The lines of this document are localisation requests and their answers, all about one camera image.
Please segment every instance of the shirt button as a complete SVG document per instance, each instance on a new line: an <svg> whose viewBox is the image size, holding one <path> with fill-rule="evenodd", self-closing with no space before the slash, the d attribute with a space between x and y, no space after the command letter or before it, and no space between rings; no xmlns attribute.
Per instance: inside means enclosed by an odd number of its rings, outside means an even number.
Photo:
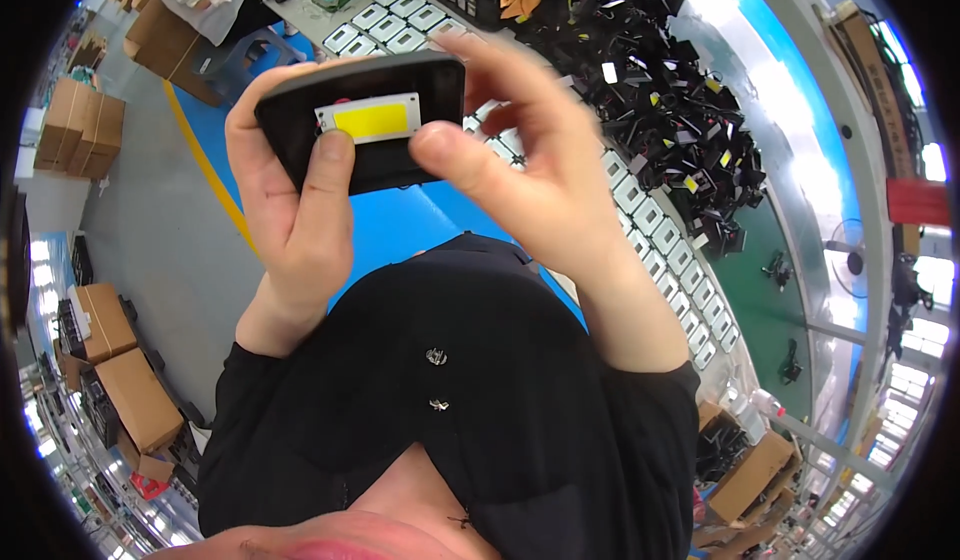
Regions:
<svg viewBox="0 0 960 560"><path fill-rule="evenodd" d="M433 348L432 350L426 350L426 359L434 366L441 366L447 363L447 353Z"/></svg>

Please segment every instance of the yellow floor line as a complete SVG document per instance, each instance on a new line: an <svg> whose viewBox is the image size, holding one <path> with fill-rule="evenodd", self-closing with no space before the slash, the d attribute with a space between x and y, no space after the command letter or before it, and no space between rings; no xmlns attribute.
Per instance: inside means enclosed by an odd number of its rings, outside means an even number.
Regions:
<svg viewBox="0 0 960 560"><path fill-rule="evenodd" d="M240 211L240 208L237 207L234 202L234 198L227 192L227 188L220 182L217 171L210 165L210 160L207 159L204 148L200 146L197 136L193 134L193 129L190 128L190 123L186 119L184 109L180 105L180 100L177 99L177 94L174 92L174 86L171 85L169 81L164 81L163 91L167 94L167 99L170 101L170 110L173 110L176 123L183 133L183 138L186 139L190 153L193 154L193 158L197 160L200 171L203 172L203 175L206 177L206 182L213 190L213 194L217 196L220 205L223 206L223 210L226 211L226 215L233 220L234 227L243 235L249 248L256 253L257 248L254 247L254 242L250 239L250 230L247 229L247 220L243 217L243 212Z"/></svg>

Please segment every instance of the lips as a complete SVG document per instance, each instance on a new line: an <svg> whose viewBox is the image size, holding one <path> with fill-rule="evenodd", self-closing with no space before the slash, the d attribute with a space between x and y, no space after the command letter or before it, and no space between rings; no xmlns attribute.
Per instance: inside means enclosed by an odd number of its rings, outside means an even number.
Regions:
<svg viewBox="0 0 960 560"><path fill-rule="evenodd" d="M391 560L355 543L332 540L302 543L285 555L288 560Z"/></svg>

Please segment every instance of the hand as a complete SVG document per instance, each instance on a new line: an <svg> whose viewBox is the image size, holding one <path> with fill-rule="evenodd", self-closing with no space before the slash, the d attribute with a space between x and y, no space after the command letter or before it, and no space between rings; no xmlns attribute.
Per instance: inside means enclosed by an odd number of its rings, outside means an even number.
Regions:
<svg viewBox="0 0 960 560"><path fill-rule="evenodd" d="M339 131L321 136L299 194L260 130L254 108L283 81L336 63L301 63L264 72L246 88L226 117L224 128L226 154L240 190L246 225L267 270L250 305L257 308L255 320L246 322L260 325L266 321L276 327L280 321L300 338L327 313L328 301L347 282L354 264L354 215L348 196L354 140ZM241 318L237 341L251 350L240 341L244 324ZM264 328L255 330L259 337ZM251 346L263 347L259 343ZM273 350L275 346L266 347Z"/></svg>
<svg viewBox="0 0 960 560"><path fill-rule="evenodd" d="M413 137L416 162L450 181L536 261L578 287L612 262L636 260L611 198L592 113L556 84L556 75L519 51L477 38L439 43L466 61L465 112L490 99L510 102L491 111L481 129L495 135L517 127L527 168L510 168L460 125L443 122Z"/></svg>

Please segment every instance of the chin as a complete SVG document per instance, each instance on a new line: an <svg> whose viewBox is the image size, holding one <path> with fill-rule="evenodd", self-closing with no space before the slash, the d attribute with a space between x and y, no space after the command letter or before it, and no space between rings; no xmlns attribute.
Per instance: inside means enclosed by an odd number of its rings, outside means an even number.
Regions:
<svg viewBox="0 0 960 560"><path fill-rule="evenodd" d="M239 526L164 549L155 560L463 560L435 537L372 512L324 514L293 526Z"/></svg>
<svg viewBox="0 0 960 560"><path fill-rule="evenodd" d="M290 560L461 560L426 531L373 512L324 514L293 529Z"/></svg>

